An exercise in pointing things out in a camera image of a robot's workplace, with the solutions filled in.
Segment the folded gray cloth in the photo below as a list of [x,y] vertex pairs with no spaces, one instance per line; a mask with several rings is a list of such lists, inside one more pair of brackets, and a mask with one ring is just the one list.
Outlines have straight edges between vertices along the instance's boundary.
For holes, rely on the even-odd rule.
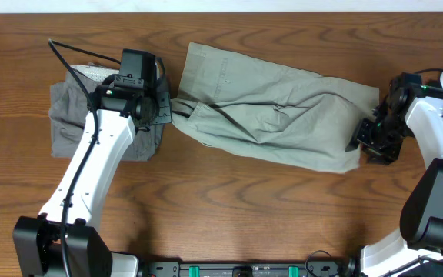
[[359,167],[345,152],[378,88],[191,43],[173,124],[235,155],[321,172]]
[[[78,74],[88,92],[93,92],[99,82]],[[88,114],[86,97],[69,72],[64,82],[51,86],[52,155],[72,157],[82,139],[85,117]],[[163,125],[152,126],[150,132],[138,132],[135,140],[126,149],[122,160],[146,161],[155,154],[162,140]]]

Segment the white cloth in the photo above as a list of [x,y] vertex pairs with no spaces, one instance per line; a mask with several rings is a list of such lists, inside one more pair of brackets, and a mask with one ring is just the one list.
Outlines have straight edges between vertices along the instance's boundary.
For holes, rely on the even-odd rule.
[[372,117],[378,89],[191,43],[174,126],[235,155],[347,172],[345,152],[359,120]]

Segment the tabletop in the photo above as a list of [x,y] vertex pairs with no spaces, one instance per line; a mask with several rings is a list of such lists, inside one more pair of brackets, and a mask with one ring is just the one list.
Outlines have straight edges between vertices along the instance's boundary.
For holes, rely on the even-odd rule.
[[[69,159],[52,158],[49,86],[65,69],[53,38],[120,58],[162,57],[178,89],[189,42],[379,87],[402,72],[443,68],[443,13],[0,15],[0,276],[20,275],[12,241],[36,216]],[[62,50],[72,64],[97,62]],[[167,125],[148,162],[121,162],[100,234],[112,251],[146,259],[296,261],[347,256],[398,227],[425,171],[413,138],[392,165],[313,172],[208,148]]]

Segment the garment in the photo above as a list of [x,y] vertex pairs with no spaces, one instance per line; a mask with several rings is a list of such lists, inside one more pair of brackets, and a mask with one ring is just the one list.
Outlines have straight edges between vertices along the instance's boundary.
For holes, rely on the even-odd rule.
[[[83,75],[78,77],[88,92],[93,92],[99,82]],[[72,157],[82,139],[85,117],[88,114],[86,97],[69,72],[65,81],[51,86],[52,156]],[[150,132],[138,132],[132,144],[126,149],[122,160],[146,161],[155,154],[162,140],[163,125],[153,125]]]
[[347,172],[360,149],[346,145],[377,105],[377,88],[191,43],[172,121],[235,155]]

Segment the wooden table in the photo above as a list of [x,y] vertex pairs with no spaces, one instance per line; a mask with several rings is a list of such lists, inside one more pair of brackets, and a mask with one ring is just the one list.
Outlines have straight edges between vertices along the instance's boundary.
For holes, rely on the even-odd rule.
[[[377,86],[443,68],[443,13],[0,15],[0,275],[19,275],[12,229],[36,216],[69,159],[50,156],[49,86],[65,69],[54,38],[120,58],[163,58],[174,91],[189,42]],[[102,62],[62,51],[70,63]],[[201,260],[344,256],[398,227],[425,170],[414,139],[400,160],[344,175],[204,147],[168,125],[150,162],[122,162],[102,216],[111,250]]]

